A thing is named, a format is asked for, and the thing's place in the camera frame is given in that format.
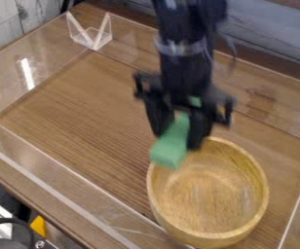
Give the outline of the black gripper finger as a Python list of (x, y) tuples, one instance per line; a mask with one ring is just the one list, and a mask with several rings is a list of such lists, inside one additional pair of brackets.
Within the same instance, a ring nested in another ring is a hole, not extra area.
[(153, 133), (159, 137), (174, 120), (174, 111), (163, 99), (154, 95), (146, 96), (143, 102)]
[(189, 132), (186, 146), (189, 150), (198, 150), (203, 139), (211, 134), (215, 119), (215, 106), (209, 105), (193, 109), (189, 115)]

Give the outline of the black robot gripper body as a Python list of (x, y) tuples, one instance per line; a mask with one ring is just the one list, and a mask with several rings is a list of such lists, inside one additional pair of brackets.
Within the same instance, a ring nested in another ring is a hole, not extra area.
[(173, 111), (191, 110), (190, 97), (199, 97), (202, 107), (215, 106), (214, 124), (230, 126), (235, 99), (213, 83), (214, 51), (202, 50), (195, 54), (161, 55), (161, 71), (137, 71), (134, 96), (161, 97)]

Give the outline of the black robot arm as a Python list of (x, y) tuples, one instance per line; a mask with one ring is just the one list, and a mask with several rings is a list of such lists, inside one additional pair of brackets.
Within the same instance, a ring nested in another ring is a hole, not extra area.
[(195, 150), (213, 125), (229, 126), (234, 97), (213, 83), (214, 42), (227, 0), (151, 0), (158, 19), (157, 73), (135, 72), (134, 96), (143, 101), (153, 133), (162, 136), (175, 111), (189, 116), (186, 148)]

